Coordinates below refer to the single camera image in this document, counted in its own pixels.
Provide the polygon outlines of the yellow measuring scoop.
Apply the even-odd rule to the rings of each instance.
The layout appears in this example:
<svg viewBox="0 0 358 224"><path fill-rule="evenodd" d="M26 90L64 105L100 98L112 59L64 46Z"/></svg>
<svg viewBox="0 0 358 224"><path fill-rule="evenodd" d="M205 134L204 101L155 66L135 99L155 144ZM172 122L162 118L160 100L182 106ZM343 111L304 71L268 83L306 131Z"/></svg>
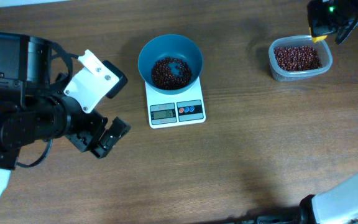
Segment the yellow measuring scoop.
<svg viewBox="0 0 358 224"><path fill-rule="evenodd" d="M311 39L312 39L312 41L314 43L320 42L320 41L324 40L327 37L326 35L317 36L317 37L312 36L311 28L309 28L309 32L310 32L310 35L311 35Z"/></svg>

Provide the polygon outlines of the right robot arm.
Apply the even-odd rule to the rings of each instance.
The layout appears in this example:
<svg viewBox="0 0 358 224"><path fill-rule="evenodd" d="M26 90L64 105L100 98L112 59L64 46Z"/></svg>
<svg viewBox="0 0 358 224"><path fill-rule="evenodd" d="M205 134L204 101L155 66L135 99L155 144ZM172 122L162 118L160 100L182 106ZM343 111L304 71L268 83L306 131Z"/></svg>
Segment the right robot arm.
<svg viewBox="0 0 358 224"><path fill-rule="evenodd" d="M358 0L313 0L307 5L310 34L319 37L335 35L338 45L358 27ZM358 173L343 183L302 201L310 207L313 223L358 223Z"/></svg>

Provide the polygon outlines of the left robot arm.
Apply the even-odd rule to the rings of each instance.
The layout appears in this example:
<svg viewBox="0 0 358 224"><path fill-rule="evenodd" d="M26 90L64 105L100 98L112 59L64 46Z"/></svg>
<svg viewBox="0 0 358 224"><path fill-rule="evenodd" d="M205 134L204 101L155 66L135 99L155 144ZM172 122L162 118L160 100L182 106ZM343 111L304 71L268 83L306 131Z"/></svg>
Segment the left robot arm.
<svg viewBox="0 0 358 224"><path fill-rule="evenodd" d="M71 54L47 39L0 32L0 197L20 166L21 148L35 141L46 143L36 164L61 137L81 152L106 157L131 127L95 107L126 84L120 69L89 50Z"/></svg>

